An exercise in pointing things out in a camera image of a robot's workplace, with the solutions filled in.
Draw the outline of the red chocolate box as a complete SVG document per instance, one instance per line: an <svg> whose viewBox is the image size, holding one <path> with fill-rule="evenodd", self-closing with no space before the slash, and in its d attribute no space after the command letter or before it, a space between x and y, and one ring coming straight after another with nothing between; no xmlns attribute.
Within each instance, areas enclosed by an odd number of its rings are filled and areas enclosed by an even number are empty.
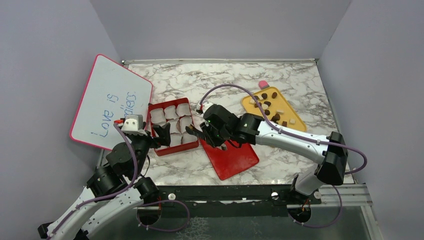
<svg viewBox="0 0 424 240"><path fill-rule="evenodd" d="M198 138L186 131L186 127L194 124L188 98L149 104L148 113L151 127L153 125L169 126L170 145L155 149L157 156L176 154L199 146Z"/></svg>

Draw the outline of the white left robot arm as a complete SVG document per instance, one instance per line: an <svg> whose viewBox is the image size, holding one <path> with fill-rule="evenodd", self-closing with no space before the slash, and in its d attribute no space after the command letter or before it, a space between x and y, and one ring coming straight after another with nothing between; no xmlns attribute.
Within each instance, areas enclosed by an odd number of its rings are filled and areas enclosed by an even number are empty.
<svg viewBox="0 0 424 240"><path fill-rule="evenodd" d="M159 189L150 177L142 174L150 149L169 146L170 124L153 125L157 136L145 130L140 115L114 121L123 142L97 167L77 200L53 222L37 230L44 240L87 240L103 225L137 204L152 205L159 200Z"/></svg>

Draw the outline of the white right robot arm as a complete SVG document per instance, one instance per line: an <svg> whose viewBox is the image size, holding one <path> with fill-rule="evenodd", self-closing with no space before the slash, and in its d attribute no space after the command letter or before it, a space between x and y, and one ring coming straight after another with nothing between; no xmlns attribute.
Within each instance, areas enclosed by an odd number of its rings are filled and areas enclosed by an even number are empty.
<svg viewBox="0 0 424 240"><path fill-rule="evenodd" d="M188 134L205 141L213 148L224 143L261 145L279 148L311 160L314 165L298 174L288 190L289 199L300 204L323 185L341 186L344 183L348 150L343 136L332 132L329 136L309 134L264 117L245 113L241 116L229 112L218 104L207 107L200 128L190 124Z"/></svg>

